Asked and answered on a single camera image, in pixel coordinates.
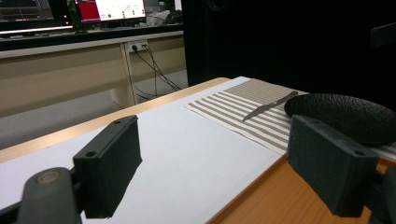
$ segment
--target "gray floor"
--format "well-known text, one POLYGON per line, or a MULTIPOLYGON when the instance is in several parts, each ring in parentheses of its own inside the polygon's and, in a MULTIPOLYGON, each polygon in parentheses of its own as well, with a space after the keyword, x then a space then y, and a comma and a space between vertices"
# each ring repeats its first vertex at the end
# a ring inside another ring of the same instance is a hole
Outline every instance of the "gray floor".
MULTIPOLYGON (((166 76, 181 89, 188 87, 187 73, 181 71, 166 76)), ((135 86, 138 102, 175 91, 161 79, 149 79, 135 86)), ((0 149, 35 139, 37 137, 65 129, 81 122, 96 119, 122 109, 111 100, 110 92, 103 91, 71 101, 49 105, 35 110, 0 119, 0 149)))

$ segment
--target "knife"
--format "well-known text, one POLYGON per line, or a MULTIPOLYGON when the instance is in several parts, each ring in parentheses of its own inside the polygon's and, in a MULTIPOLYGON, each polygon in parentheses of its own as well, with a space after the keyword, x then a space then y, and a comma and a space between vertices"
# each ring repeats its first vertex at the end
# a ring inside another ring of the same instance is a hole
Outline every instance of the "knife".
POLYGON ((247 120, 247 119, 251 119, 257 115, 259 115, 260 113, 264 112, 267 109, 270 109, 276 105, 280 105, 283 104, 285 102, 287 102, 289 99, 293 98, 294 96, 298 95, 297 91, 292 91, 291 93, 289 93, 289 95, 284 96, 282 98, 280 98, 277 101, 273 101, 271 104, 269 105, 260 105, 259 107, 257 107, 256 109, 254 109, 252 112, 248 113, 243 119, 242 122, 247 120))

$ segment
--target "desk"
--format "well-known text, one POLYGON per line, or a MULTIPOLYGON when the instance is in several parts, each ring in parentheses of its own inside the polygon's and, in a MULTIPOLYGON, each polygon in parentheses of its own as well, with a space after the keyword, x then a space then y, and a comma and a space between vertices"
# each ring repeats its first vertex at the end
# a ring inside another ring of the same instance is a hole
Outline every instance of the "desk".
MULTIPOLYGON (((110 91, 112 100, 123 108, 136 105, 136 69, 128 43, 182 35, 180 25, 168 25, 1 40, 0 118, 99 91, 110 91)), ((178 59, 179 55, 167 57, 178 59)))
MULTIPOLYGON (((54 146, 104 127, 114 119, 169 104, 228 80, 222 77, 215 78, 156 100, 128 107, 99 119, 93 119, 57 133, 1 150, 0 162, 15 159, 41 148, 54 146)), ((368 209, 364 209, 360 218, 333 216, 315 192, 290 168, 283 157, 216 214, 209 223, 367 223, 369 216, 368 209)))

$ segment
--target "wooden table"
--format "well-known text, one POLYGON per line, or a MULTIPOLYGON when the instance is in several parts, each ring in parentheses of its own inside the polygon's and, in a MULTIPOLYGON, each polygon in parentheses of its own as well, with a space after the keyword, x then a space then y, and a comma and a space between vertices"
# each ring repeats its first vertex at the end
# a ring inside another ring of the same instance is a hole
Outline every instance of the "wooden table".
MULTIPOLYGON (((0 162, 54 146, 107 126, 115 119, 168 104, 227 80, 229 79, 224 77, 215 78, 185 90, 0 150, 0 162)), ((381 159, 378 169, 385 171, 389 165, 395 165, 395 163, 381 159)), ((359 218, 333 216, 317 194, 292 170, 284 156, 224 207, 209 223, 368 223, 370 215, 370 210, 364 208, 359 218)))

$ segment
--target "knife handle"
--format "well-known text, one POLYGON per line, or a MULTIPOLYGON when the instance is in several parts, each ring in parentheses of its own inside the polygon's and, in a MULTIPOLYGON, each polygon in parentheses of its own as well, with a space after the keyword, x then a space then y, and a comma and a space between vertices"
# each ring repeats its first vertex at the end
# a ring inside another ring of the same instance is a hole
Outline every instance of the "knife handle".
POLYGON ((298 92, 297 91, 292 91, 291 93, 289 93, 285 97, 280 98, 279 100, 272 102, 272 104, 274 104, 274 105, 283 104, 283 103, 287 102, 289 99, 293 98, 296 95, 298 95, 298 92))

